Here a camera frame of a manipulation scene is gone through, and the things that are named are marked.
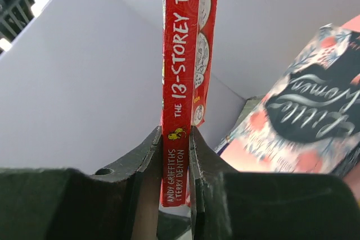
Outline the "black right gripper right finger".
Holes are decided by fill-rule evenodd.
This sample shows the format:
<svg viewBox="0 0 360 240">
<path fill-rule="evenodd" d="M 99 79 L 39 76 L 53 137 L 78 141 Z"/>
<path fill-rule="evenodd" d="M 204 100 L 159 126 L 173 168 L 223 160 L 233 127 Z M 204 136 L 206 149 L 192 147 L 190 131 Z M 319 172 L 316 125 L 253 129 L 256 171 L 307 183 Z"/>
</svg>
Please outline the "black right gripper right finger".
<svg viewBox="0 0 360 240">
<path fill-rule="evenodd" d="M 193 239 L 358 239 L 359 206 L 327 174 L 245 173 L 190 134 Z"/>
</svg>

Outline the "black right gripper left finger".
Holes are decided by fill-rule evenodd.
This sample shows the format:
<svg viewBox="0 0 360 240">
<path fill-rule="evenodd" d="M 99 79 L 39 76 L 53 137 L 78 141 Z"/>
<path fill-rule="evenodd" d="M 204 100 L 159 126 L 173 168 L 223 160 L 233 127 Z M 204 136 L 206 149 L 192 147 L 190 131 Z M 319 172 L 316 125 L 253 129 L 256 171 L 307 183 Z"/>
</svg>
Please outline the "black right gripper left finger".
<svg viewBox="0 0 360 240">
<path fill-rule="evenodd" d="M 2 239 L 155 239 L 162 138 L 97 170 L 1 169 Z"/>
</svg>

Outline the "red 13-Storey Treehouse book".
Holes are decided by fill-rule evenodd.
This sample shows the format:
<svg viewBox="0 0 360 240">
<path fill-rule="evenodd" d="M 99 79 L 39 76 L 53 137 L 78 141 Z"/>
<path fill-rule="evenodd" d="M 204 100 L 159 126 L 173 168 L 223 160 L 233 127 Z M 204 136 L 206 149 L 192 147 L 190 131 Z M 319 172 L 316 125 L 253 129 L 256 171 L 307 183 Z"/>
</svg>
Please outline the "red 13-Storey Treehouse book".
<svg viewBox="0 0 360 240">
<path fill-rule="evenodd" d="M 190 134 L 204 122 L 217 0 L 163 0 L 164 207 L 186 203 Z"/>
</svg>

